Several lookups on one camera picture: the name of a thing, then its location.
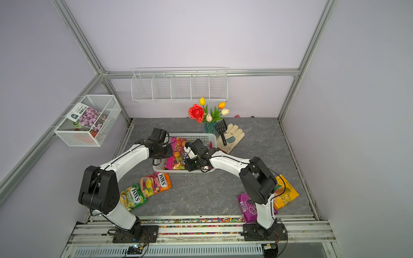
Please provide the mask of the white plastic perforated basket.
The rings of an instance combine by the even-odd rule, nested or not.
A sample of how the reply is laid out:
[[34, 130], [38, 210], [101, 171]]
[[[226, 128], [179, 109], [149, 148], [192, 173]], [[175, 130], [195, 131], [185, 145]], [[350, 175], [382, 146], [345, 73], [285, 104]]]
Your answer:
[[[210, 133], [170, 133], [171, 138], [184, 138], [189, 141], [194, 141], [200, 139], [203, 145], [209, 148], [217, 148], [217, 138], [214, 134]], [[167, 159], [156, 160], [153, 170], [159, 173], [202, 173], [200, 170], [194, 170], [189, 172], [187, 170], [167, 170], [166, 169]]]

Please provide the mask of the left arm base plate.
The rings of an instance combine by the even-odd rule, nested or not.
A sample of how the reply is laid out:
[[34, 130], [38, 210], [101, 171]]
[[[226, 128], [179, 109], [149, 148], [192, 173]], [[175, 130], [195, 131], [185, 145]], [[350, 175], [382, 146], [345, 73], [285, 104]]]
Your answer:
[[130, 230], [115, 229], [112, 242], [114, 244], [155, 243], [158, 233], [158, 226], [138, 224]]

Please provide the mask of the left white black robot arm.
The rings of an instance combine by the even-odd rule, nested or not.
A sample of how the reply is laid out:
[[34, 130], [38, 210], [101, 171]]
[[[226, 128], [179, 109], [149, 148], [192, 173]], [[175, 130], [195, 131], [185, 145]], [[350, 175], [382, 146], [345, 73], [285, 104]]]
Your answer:
[[122, 231], [140, 226], [138, 217], [120, 202], [119, 180], [137, 164], [147, 160], [161, 160], [172, 156], [172, 146], [165, 139], [169, 133], [154, 128], [148, 139], [137, 141], [131, 148], [100, 166], [86, 168], [78, 202], [91, 211], [98, 211]]

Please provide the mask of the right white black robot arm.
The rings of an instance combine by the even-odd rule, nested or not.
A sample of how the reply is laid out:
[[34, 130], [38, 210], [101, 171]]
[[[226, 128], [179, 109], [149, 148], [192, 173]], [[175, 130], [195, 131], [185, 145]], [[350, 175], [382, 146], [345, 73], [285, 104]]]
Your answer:
[[200, 170], [206, 173], [220, 169], [240, 178], [245, 192], [256, 204], [257, 224], [266, 230], [273, 227], [275, 218], [272, 201], [277, 180], [260, 158], [237, 158], [217, 148], [209, 149], [199, 139], [188, 144], [184, 151], [184, 165], [189, 172]]

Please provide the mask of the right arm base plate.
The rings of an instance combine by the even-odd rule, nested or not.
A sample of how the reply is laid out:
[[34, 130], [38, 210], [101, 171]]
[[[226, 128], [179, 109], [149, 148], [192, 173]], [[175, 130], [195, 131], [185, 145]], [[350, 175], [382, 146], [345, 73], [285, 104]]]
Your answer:
[[269, 229], [265, 229], [258, 223], [244, 224], [241, 236], [245, 241], [285, 241], [288, 239], [288, 232], [285, 225], [280, 221], [275, 221]]

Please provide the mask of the pink fruit ball candy bag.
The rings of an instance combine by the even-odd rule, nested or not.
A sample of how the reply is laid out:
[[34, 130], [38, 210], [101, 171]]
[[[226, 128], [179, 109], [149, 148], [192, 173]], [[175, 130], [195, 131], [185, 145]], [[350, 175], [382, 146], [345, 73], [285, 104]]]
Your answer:
[[186, 156], [186, 145], [188, 141], [185, 138], [171, 139], [172, 146], [172, 156], [166, 160], [167, 170], [185, 170], [185, 156]]

